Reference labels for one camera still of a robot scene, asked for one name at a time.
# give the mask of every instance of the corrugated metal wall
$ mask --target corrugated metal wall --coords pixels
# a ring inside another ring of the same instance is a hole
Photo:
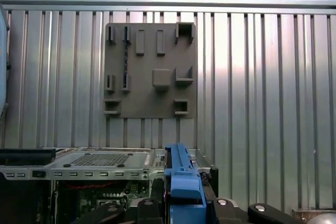
[[[197,143],[219,168],[220,195],[243,208],[336,207],[335,11],[21,8],[7,8],[12,69],[2,147]],[[197,26],[197,119],[106,120],[105,25],[176,21]]]

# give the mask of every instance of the circuit board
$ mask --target circuit board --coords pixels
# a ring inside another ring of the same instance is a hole
[[[103,204],[114,202],[127,209],[132,200],[149,197],[146,180],[110,182],[60,182],[57,199],[57,223],[70,223]]]

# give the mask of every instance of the blue plastic part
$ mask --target blue plastic part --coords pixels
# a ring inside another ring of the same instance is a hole
[[[201,176],[193,166],[190,154],[183,144],[169,144],[172,168],[166,168],[164,175],[171,177],[171,197],[195,199],[200,204],[170,205],[170,222],[173,224],[206,223],[206,201]]]
[[[7,31],[9,29],[5,12],[0,6],[0,116],[6,102],[7,79]]]

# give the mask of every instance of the red cable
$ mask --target red cable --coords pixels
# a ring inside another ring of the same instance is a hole
[[[89,186],[72,186],[68,184],[65,184],[65,185],[69,187],[70,189],[89,189],[89,188],[103,188],[103,187],[110,186],[112,184],[115,184],[115,181],[112,181],[112,182],[109,182],[103,185],[89,185]]]

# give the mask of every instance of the ventilation grille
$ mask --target ventilation grille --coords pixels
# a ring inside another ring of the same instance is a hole
[[[71,162],[77,166],[117,166],[124,164],[129,158],[124,154],[91,154],[84,155]]]
[[[155,167],[162,167],[162,166],[164,166],[164,161],[155,162]]]

